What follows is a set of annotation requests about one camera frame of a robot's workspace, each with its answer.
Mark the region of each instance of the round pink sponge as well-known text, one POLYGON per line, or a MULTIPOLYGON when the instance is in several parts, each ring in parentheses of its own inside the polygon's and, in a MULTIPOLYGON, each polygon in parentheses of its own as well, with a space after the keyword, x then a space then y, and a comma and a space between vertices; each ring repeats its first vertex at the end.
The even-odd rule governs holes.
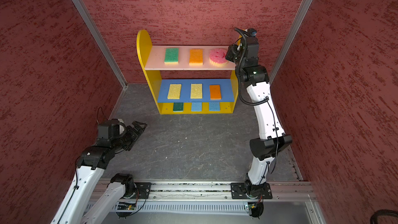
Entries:
POLYGON ((223 67, 228 61, 225 59, 226 50, 222 48, 215 48, 210 51, 209 61, 211 65, 223 67))

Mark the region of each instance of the green sponge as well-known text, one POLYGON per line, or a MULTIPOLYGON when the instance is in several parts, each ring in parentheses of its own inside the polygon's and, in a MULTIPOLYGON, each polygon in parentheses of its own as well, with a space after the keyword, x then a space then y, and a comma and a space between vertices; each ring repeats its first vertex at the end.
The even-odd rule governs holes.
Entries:
POLYGON ((177 47, 166 48, 166 54, 164 55, 164 64, 178 64, 177 47))
POLYGON ((173 112, 183 112, 184 102, 176 102, 173 104, 173 112))

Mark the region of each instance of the orange sponge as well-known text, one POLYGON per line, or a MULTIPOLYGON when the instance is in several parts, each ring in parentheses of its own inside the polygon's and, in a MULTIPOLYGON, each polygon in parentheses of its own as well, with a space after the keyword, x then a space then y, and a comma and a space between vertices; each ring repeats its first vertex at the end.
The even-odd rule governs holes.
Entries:
POLYGON ((210 85, 210 99, 221 100, 220 85, 210 85))
POLYGON ((191 49, 189 51, 189 64, 190 65, 203 65, 203 50, 202 49, 191 49))

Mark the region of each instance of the blue shelf board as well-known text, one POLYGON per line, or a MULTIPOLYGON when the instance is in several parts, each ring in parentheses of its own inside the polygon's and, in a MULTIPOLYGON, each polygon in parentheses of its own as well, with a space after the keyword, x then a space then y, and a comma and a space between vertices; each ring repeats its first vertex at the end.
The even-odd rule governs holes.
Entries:
POLYGON ((234 102, 230 79, 166 79, 162 80, 158 102, 234 102), (202 84, 202 99, 191 99, 191 84, 202 84), (180 99, 167 99, 170 84, 181 84, 180 99), (221 100, 210 99, 210 85, 220 85, 221 100))

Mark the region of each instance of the wall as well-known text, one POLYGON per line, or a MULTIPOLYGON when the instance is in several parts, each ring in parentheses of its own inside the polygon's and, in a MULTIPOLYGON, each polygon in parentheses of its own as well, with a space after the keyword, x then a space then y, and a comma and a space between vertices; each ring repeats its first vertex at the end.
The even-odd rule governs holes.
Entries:
MULTIPOLYGON (((231 45, 233 27, 254 27, 271 70, 301 0, 83 0, 128 82, 146 82, 136 38, 154 45, 231 45)), ((162 72, 163 78, 229 78, 231 72, 162 72)))
POLYGON ((121 86, 71 0, 0 0, 0 220, 50 223, 121 86))
POLYGON ((398 0, 314 0, 272 84, 330 224, 398 210, 397 15, 398 0))

